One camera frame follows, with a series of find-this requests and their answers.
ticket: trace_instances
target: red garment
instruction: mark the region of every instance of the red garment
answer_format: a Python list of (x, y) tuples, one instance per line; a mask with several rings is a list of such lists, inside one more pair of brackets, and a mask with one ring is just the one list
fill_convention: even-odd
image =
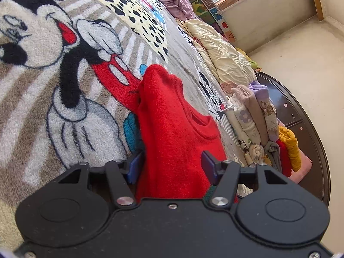
[(288, 151), (283, 142), (280, 139), (276, 142), (280, 147), (280, 159), (281, 159), (281, 166), (282, 166), (282, 174), (286, 177), (291, 176), (291, 163), (288, 156)]
[(182, 81), (160, 65), (147, 68), (139, 95), (146, 162), (136, 198), (202, 198), (210, 183), (201, 167), (201, 153), (209, 150), (218, 160), (226, 159), (215, 121), (185, 100)]

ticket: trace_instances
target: beige floor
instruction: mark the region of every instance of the beige floor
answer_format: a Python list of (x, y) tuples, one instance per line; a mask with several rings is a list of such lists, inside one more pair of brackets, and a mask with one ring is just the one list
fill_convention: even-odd
[(311, 18), (250, 57), (292, 92), (321, 138), (331, 173), (331, 223), (323, 243), (344, 252), (344, 34)]

